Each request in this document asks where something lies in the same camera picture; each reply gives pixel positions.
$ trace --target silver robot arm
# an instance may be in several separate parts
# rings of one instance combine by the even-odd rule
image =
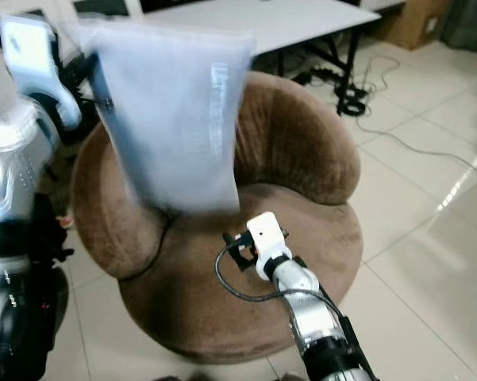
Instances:
[[[275,215],[266,212],[247,222],[248,230],[231,240],[216,260],[217,277],[234,295],[250,302],[283,297],[290,312],[290,327],[311,381],[378,381],[374,376],[347,317],[337,309],[317,276],[293,257]],[[276,285],[279,292],[263,297],[244,295],[222,278],[218,262],[229,251],[251,246],[256,272]]]
[[[28,220],[44,167],[59,142],[46,111],[29,98],[0,109],[0,222]]]
[[[63,83],[58,37],[43,18],[36,16],[0,17],[3,57],[20,94],[35,94],[56,101],[63,129],[76,129],[82,114],[74,91]]]

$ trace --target white table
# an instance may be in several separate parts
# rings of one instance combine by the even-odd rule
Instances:
[[[339,60],[335,45],[331,53],[312,52],[344,71],[341,89],[346,94],[360,34],[356,26],[379,19],[377,13],[337,0],[206,0],[147,13],[146,21],[206,29],[248,30],[256,36],[256,54],[352,29],[346,62]],[[279,74],[283,75],[282,56]],[[340,97],[338,114],[344,107]]]
[[[392,6],[400,6],[406,0],[361,0],[360,7],[366,10],[381,11]]]

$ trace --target electrical cord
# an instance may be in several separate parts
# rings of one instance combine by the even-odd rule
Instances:
[[[382,88],[378,88],[377,85],[375,85],[375,83],[371,83],[371,82],[367,81],[367,77],[370,74],[371,69],[372,69],[372,61],[374,61],[378,58],[382,58],[382,59],[390,60],[390,61],[394,62],[394,66],[387,68],[380,75],[381,81],[383,82],[383,87]],[[370,103],[373,96],[376,95],[380,91],[384,91],[384,90],[388,89],[388,82],[386,81],[386,78],[385,78],[386,74],[388,74],[388,73],[390,73],[394,70],[399,69],[400,66],[401,66],[401,63],[400,63],[399,60],[396,60],[395,58],[389,57],[389,56],[381,56],[381,55],[373,56],[368,60],[367,67],[366,67],[365,72],[364,72],[364,79],[362,80],[362,88],[363,89],[365,89],[365,86],[367,84],[369,84],[369,89],[367,90],[369,95],[368,95],[367,99],[364,101],[364,104],[365,104],[365,107],[366,107],[366,110],[368,111],[368,113],[355,117],[356,126],[361,131],[363,131],[365,133],[374,133],[376,135],[389,137],[390,139],[395,140],[397,143],[399,143],[400,145],[404,146],[405,148],[407,148],[407,149],[409,149],[413,152],[420,153],[420,154],[423,154],[423,155],[448,157],[448,158],[457,160],[457,161],[461,162],[462,164],[466,165],[471,170],[473,170],[477,173],[477,167],[475,165],[473,165],[472,163],[468,162],[467,160],[463,159],[462,157],[460,157],[458,155],[455,155],[455,154],[449,153],[449,152],[438,152],[438,151],[429,151],[429,150],[419,149],[419,148],[416,148],[416,147],[414,147],[410,144],[407,144],[405,141],[403,141],[399,137],[396,137],[393,133],[389,133],[387,131],[378,131],[378,130],[374,130],[374,129],[367,129],[360,124],[360,117],[370,117],[371,114],[372,114],[371,107],[368,104]]]
[[[266,295],[258,295],[258,296],[253,296],[253,295],[247,295],[243,294],[237,290],[235,290],[222,276],[221,273],[221,260],[222,257],[234,246],[232,244],[225,246],[217,255],[217,258],[215,258],[215,274],[217,275],[217,278],[219,279],[219,282],[221,282],[222,286],[236,296],[237,298],[240,298],[242,300],[245,300],[246,302],[253,302],[253,303],[258,303],[258,302],[266,302],[268,300],[276,299],[276,298],[281,298],[285,295],[289,294],[307,294],[314,296],[315,298],[318,298],[319,300],[323,301],[339,318],[342,318],[344,315],[339,311],[338,307],[335,305],[335,303],[328,298],[328,295],[326,293],[320,294],[319,292],[312,291],[312,290],[303,290],[303,289],[291,289],[291,290],[284,290],[284,291],[276,291],[272,292],[271,294],[266,294]]]

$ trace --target white plastic bag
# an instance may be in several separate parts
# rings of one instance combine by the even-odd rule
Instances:
[[[136,196],[185,212],[237,210],[235,120],[252,35],[103,20],[71,34],[98,54],[92,88],[113,102],[99,111]]]

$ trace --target brown armchair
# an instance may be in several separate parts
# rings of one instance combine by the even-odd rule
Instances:
[[[252,72],[237,122],[235,177],[240,214],[169,218],[128,196],[100,125],[79,153],[71,196],[79,234],[120,284],[134,321],[165,347],[209,363],[233,363],[293,344],[282,301],[244,302],[217,281],[223,232],[273,211],[301,256],[339,302],[360,265],[360,225],[346,201],[360,162],[340,118],[287,79]],[[272,292],[255,269],[226,257],[227,280],[247,294]]]

